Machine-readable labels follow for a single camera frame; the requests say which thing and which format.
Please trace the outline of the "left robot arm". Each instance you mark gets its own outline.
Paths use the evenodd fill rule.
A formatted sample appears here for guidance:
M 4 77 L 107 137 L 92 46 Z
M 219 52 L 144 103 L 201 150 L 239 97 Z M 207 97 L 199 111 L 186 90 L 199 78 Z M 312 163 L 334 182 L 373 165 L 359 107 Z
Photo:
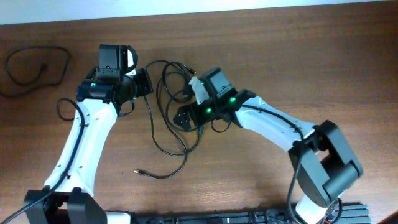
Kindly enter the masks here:
M 72 128 L 56 167 L 41 190 L 24 199 L 29 223 L 132 223 L 131 212 L 104 211 L 94 200 L 96 170 L 124 103 L 152 93 L 146 69 L 128 45 L 99 47 L 99 65 L 78 87 Z

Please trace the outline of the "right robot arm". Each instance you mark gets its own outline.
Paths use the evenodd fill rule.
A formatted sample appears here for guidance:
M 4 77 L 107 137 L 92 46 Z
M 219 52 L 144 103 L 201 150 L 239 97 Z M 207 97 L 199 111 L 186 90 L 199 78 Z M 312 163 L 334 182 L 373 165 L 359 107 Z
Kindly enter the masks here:
M 318 223 L 362 175 L 363 168 L 341 129 L 332 121 L 301 121 L 267 104 L 254 92 L 237 91 L 220 67 L 192 77 L 195 102 L 181 106 L 173 123 L 183 131 L 223 119 L 253 131 L 289 155 L 293 183 L 303 196 L 288 212 L 294 223 Z

